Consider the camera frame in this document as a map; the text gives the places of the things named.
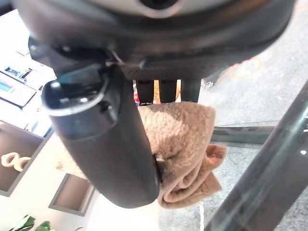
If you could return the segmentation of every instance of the black grip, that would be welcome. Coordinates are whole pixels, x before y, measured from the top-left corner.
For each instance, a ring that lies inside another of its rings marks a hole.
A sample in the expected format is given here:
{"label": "black grip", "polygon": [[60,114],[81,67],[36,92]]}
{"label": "black grip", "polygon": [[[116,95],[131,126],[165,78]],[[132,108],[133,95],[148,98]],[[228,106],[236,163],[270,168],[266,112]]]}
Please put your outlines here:
{"label": "black grip", "polygon": [[[106,75],[111,78],[98,104],[80,113],[51,116],[51,120],[98,191],[120,207],[139,207],[158,196],[157,170],[133,100],[132,82],[115,66]],[[51,96],[46,86],[45,106]]]}

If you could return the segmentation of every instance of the green plant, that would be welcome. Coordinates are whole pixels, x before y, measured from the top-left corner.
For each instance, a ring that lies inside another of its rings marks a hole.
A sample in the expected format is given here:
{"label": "green plant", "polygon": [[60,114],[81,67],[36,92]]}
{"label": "green plant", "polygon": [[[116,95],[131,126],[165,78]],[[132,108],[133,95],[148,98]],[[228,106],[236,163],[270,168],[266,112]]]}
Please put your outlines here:
{"label": "green plant", "polygon": [[[14,228],[10,229],[9,231],[28,231],[34,227],[34,221],[35,221],[34,217],[26,215]],[[44,221],[34,231],[55,231],[55,230],[51,230],[49,221]]]}
{"label": "green plant", "polygon": [[17,225],[10,229],[9,231],[28,231],[33,228],[35,218],[29,215],[24,216],[24,218],[17,223]]}

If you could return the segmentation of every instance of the black bar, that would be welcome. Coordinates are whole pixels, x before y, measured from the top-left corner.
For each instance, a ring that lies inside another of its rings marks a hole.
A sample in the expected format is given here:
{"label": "black bar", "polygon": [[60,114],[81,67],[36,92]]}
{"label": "black bar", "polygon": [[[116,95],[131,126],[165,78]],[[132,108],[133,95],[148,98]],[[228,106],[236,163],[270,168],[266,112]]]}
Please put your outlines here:
{"label": "black bar", "polygon": [[275,127],[215,127],[212,142],[264,144]]}
{"label": "black bar", "polygon": [[176,100],[177,81],[176,80],[160,80],[159,81],[159,97],[161,103],[171,103]]}
{"label": "black bar", "polygon": [[136,85],[140,105],[152,104],[154,98],[154,81],[137,81]]}
{"label": "black bar", "polygon": [[270,231],[308,185],[308,82],[205,231]]}
{"label": "black bar", "polygon": [[181,80],[181,101],[198,102],[201,79]]}

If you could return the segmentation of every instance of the wall shelf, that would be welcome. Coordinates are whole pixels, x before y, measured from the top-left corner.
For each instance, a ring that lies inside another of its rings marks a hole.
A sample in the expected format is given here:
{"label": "wall shelf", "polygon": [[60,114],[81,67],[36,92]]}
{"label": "wall shelf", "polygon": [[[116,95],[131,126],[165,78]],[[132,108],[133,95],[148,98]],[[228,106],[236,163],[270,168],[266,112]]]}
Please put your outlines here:
{"label": "wall shelf", "polygon": [[88,180],[66,174],[49,208],[85,216],[94,191]]}
{"label": "wall shelf", "polygon": [[43,138],[10,124],[0,122],[0,156],[17,152],[21,157],[31,157],[22,172],[15,170],[13,167],[4,167],[0,164],[0,195],[11,195],[51,134],[52,132],[49,132],[47,137]]}

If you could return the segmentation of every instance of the black metal frame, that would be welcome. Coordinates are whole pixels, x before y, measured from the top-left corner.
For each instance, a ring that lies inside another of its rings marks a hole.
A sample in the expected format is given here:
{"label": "black metal frame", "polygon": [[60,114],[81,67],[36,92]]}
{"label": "black metal frame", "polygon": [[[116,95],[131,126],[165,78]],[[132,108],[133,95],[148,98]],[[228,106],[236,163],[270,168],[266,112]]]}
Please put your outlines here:
{"label": "black metal frame", "polygon": [[[272,127],[217,128],[212,141],[262,143]],[[308,82],[205,231],[274,230],[308,185]]]}

